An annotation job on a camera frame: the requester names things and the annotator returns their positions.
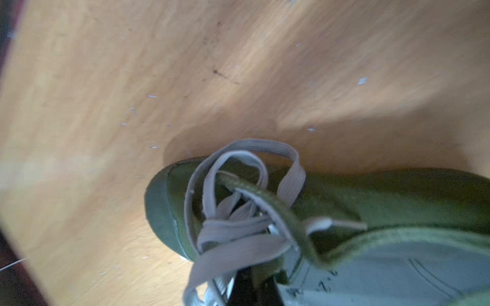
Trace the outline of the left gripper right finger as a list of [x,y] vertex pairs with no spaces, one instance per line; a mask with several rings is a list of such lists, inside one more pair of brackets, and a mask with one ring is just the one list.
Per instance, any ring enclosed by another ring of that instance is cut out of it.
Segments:
[[276,279],[270,276],[264,280],[257,289],[258,306],[284,306]]

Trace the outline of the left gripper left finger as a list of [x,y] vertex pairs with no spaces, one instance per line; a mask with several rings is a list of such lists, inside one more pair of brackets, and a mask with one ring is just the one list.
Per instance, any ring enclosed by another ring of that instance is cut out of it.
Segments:
[[251,269],[241,269],[234,278],[234,285],[227,306],[255,305],[255,289]]

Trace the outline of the green shoe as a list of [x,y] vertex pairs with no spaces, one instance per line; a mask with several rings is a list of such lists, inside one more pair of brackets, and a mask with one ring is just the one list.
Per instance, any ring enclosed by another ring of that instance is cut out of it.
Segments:
[[185,305],[227,305],[250,268],[284,305],[488,305],[489,179],[445,168],[308,173],[272,140],[158,172],[156,236],[192,262]]

